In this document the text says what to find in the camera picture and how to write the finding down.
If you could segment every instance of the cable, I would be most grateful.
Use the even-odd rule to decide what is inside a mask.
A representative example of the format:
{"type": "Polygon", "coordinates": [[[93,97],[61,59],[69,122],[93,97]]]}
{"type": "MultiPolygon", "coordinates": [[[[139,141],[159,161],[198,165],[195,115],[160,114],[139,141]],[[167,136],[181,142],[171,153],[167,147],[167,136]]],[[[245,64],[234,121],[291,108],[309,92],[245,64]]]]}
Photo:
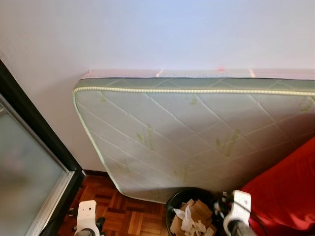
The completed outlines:
{"type": "Polygon", "coordinates": [[[268,236],[267,229],[262,225],[262,223],[260,222],[259,218],[258,218],[254,213],[252,213],[250,210],[247,210],[245,207],[243,207],[243,206],[242,206],[240,203],[238,203],[238,202],[233,201],[233,203],[237,204],[238,206],[240,206],[241,208],[243,208],[245,211],[247,211],[247,212],[251,215],[252,219],[253,219],[254,221],[256,221],[256,222],[259,224],[259,227],[260,227],[260,228],[265,232],[265,234],[268,236]]]}

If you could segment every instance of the cardboard scrap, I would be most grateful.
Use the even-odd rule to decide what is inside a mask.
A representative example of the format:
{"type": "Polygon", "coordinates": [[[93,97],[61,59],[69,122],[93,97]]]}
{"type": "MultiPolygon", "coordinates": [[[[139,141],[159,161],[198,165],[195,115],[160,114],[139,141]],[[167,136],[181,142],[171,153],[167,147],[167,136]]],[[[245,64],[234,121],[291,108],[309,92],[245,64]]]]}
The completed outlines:
{"type": "MultiPolygon", "coordinates": [[[[181,205],[180,210],[185,211],[186,207],[189,207],[193,221],[198,222],[200,220],[200,222],[206,227],[208,231],[207,236],[214,236],[217,232],[217,229],[211,224],[210,218],[212,216],[212,212],[208,206],[200,200],[195,202],[193,199],[190,199],[186,204],[181,205]]],[[[170,230],[176,236],[185,236],[185,232],[181,230],[182,222],[183,221],[177,215],[175,215],[170,230]]]]}
{"type": "Polygon", "coordinates": [[[191,211],[191,218],[194,222],[198,222],[198,220],[201,221],[201,223],[205,226],[206,225],[206,218],[204,216],[201,216],[198,214],[198,212],[194,209],[194,206],[189,206],[191,211]]]}
{"type": "Polygon", "coordinates": [[[202,201],[198,200],[193,208],[198,212],[199,215],[204,215],[206,219],[209,219],[212,216],[212,211],[205,205],[202,201]]]}
{"type": "Polygon", "coordinates": [[[187,203],[185,203],[182,207],[181,210],[185,211],[187,206],[192,206],[195,204],[195,201],[193,199],[190,199],[187,203]]]}
{"type": "Polygon", "coordinates": [[[173,234],[176,234],[176,236],[185,236],[185,232],[181,230],[182,222],[183,221],[175,215],[170,230],[173,234]]]}

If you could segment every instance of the wooden parquet floor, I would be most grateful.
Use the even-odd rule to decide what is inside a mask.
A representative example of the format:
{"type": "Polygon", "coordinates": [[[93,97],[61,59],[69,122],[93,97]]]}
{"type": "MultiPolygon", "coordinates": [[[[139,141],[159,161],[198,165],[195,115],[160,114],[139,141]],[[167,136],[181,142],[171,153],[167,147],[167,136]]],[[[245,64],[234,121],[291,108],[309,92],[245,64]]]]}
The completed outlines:
{"type": "MultiPolygon", "coordinates": [[[[118,192],[109,177],[86,176],[71,207],[96,201],[96,218],[105,217],[108,236],[168,236],[163,204],[140,201],[118,192]]],[[[58,236],[73,236],[76,217],[66,215],[58,236]]]]}

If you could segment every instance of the black baseboard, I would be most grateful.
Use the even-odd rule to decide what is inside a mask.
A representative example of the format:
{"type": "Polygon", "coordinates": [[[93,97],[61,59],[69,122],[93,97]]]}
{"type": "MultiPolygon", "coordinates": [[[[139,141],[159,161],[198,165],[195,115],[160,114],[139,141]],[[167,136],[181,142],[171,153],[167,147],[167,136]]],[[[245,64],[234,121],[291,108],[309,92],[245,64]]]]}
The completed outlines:
{"type": "Polygon", "coordinates": [[[105,176],[109,177],[108,173],[105,171],[92,171],[92,170],[84,170],[84,173],[89,176],[105,176]]]}

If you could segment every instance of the white wall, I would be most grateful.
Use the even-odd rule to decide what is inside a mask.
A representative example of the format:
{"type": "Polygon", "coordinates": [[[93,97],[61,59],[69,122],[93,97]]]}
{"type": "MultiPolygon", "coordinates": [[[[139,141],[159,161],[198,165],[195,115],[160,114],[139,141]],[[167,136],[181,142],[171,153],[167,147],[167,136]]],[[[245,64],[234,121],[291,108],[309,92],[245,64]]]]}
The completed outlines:
{"type": "Polygon", "coordinates": [[[0,58],[84,169],[71,91],[90,69],[314,68],[313,0],[2,0],[0,58]]]}

